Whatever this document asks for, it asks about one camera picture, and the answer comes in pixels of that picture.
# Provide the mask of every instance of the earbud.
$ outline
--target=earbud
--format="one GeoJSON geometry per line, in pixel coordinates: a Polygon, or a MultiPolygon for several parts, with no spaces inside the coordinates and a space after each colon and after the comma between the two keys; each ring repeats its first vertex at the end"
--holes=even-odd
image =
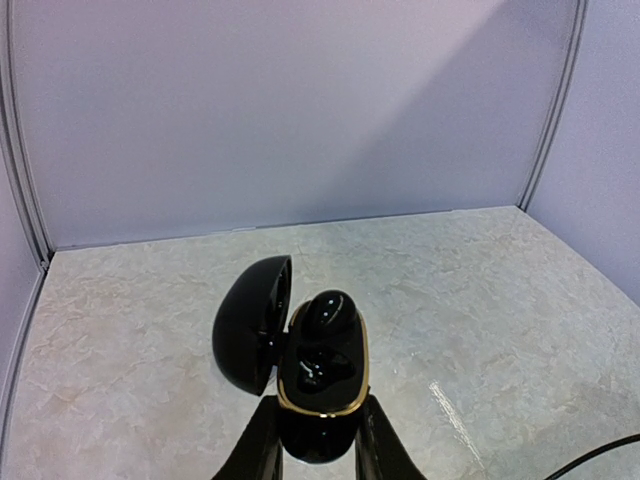
{"type": "Polygon", "coordinates": [[[298,390],[319,393],[355,374],[351,361],[326,346],[298,347],[298,390]]]}
{"type": "Polygon", "coordinates": [[[351,327],[358,311],[351,297],[340,290],[328,290],[314,298],[303,314],[302,335],[306,340],[321,340],[351,327]]]}

